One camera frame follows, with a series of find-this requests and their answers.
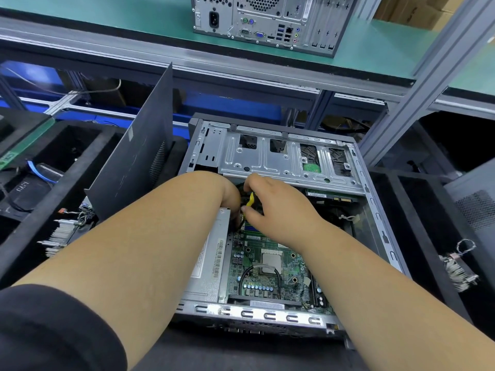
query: green tabletop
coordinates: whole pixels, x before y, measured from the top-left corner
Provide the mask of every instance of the green tabletop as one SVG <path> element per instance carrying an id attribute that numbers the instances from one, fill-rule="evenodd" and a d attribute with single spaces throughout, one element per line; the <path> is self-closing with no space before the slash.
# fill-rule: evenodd
<path id="1" fill-rule="evenodd" d="M 383 21 L 353 18 L 335 58 L 331 59 L 194 33 L 191 0 L 0 0 L 0 8 L 409 79 L 412 78 L 412 69 L 437 34 Z M 495 94 L 495 81 L 488 80 L 477 63 L 481 60 L 483 64 L 488 62 L 493 67 L 495 46 L 487 47 L 483 53 L 456 78 L 454 86 Z"/>

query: person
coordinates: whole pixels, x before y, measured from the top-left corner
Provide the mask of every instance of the person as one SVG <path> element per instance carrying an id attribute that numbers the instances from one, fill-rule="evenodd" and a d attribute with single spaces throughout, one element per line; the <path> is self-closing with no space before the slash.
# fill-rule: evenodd
<path id="1" fill-rule="evenodd" d="M 247 220 L 303 256 L 371 370 L 492 370 L 490 338 L 357 240 L 297 189 L 251 174 Z M 131 369 L 172 318 L 219 207 L 240 194 L 178 176 L 0 292 L 0 369 Z"/>

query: motherboard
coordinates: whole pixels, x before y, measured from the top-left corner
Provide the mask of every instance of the motherboard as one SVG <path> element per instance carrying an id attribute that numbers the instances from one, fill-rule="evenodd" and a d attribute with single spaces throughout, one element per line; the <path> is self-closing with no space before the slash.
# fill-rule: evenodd
<path id="1" fill-rule="evenodd" d="M 256 268 L 244 275 L 253 264 Z M 334 314 L 302 257 L 247 222 L 233 236 L 227 293 L 248 300 L 266 299 L 272 308 L 280 302 L 287 310 Z"/>

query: person's left arm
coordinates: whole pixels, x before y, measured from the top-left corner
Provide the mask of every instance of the person's left arm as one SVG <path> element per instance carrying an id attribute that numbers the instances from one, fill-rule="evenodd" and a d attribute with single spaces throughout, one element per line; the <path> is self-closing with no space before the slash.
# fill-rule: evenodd
<path id="1" fill-rule="evenodd" d="M 132 368 L 175 313 L 218 209 L 228 207 L 234 216 L 240 200 L 238 189 L 219 174 L 183 174 L 15 285 L 53 287 L 86 304 L 115 331 Z"/>

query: blue cable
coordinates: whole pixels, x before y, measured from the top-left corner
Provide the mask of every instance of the blue cable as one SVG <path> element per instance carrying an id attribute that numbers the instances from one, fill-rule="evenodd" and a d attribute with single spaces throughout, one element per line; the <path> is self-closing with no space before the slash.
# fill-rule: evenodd
<path id="1" fill-rule="evenodd" d="M 40 172 L 38 172 L 38 169 L 36 169 L 36 167 L 34 166 L 34 163 L 31 160 L 28 160 L 28 166 L 29 166 L 29 168 L 31 168 L 33 173 L 36 174 L 39 178 L 41 178 L 43 181 L 51 182 L 51 183 L 57 183 L 57 181 L 52 181 L 52 180 L 46 178 Z"/>

